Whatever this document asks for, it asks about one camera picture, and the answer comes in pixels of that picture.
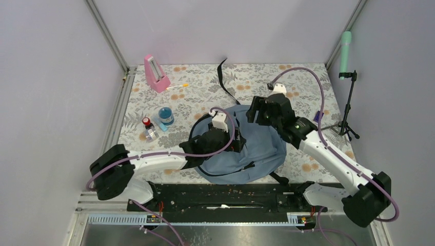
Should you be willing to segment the blue-grey student backpack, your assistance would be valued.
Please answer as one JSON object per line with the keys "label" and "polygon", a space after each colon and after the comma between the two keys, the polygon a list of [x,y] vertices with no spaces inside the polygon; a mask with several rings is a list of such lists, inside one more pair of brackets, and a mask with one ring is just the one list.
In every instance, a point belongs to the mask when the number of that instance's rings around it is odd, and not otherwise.
{"label": "blue-grey student backpack", "polygon": [[198,158],[199,166],[195,170],[209,182],[220,185],[243,185],[270,176],[285,186],[289,183],[288,178],[275,171],[285,162],[287,144],[274,128],[249,123],[248,109],[248,105],[239,101],[226,109],[246,139],[242,152],[223,151],[215,156]]}

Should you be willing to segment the blue lidded round jar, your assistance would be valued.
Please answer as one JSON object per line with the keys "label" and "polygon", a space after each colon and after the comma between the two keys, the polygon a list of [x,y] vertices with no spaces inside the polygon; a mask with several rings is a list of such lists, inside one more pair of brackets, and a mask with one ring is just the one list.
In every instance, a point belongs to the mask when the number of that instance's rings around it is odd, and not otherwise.
{"label": "blue lidded round jar", "polygon": [[173,112],[169,107],[162,107],[159,109],[158,116],[162,124],[169,126],[174,123]]}

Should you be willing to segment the red capped small bottle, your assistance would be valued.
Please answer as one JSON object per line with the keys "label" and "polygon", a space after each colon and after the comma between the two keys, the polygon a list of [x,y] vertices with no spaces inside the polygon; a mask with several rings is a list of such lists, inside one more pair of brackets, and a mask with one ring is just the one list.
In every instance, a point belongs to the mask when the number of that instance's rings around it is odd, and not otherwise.
{"label": "red capped small bottle", "polygon": [[144,134],[145,134],[147,141],[157,140],[159,138],[159,135],[158,135],[157,131],[155,130],[154,124],[151,122],[150,118],[144,117],[142,119],[142,123],[145,127]]}

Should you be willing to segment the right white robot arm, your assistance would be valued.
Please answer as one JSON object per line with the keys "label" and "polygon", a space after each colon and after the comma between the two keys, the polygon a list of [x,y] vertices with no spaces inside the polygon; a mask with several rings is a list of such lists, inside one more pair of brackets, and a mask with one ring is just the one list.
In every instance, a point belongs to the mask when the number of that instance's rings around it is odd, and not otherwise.
{"label": "right white robot arm", "polygon": [[246,116],[249,123],[273,127],[282,140],[313,157],[342,185],[339,189],[310,184],[294,197],[297,209],[323,206],[343,211],[354,224],[365,228],[392,203],[391,178],[359,165],[323,138],[309,119],[295,115],[284,94],[255,96]]}

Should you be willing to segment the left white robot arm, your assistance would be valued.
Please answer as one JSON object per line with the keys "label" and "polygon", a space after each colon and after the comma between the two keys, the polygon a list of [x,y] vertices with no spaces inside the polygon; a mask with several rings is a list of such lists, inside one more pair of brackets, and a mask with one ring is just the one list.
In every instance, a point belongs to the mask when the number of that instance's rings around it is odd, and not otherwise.
{"label": "left white robot arm", "polygon": [[245,143],[246,139],[239,128],[225,132],[210,127],[201,135],[159,152],[128,151],[123,144],[117,144],[90,165],[92,177],[87,187],[96,192],[99,200],[125,197],[138,201],[144,209],[152,211],[159,205],[159,197],[149,182],[137,180],[138,175],[159,170],[195,168],[208,158],[230,152],[240,153]]}

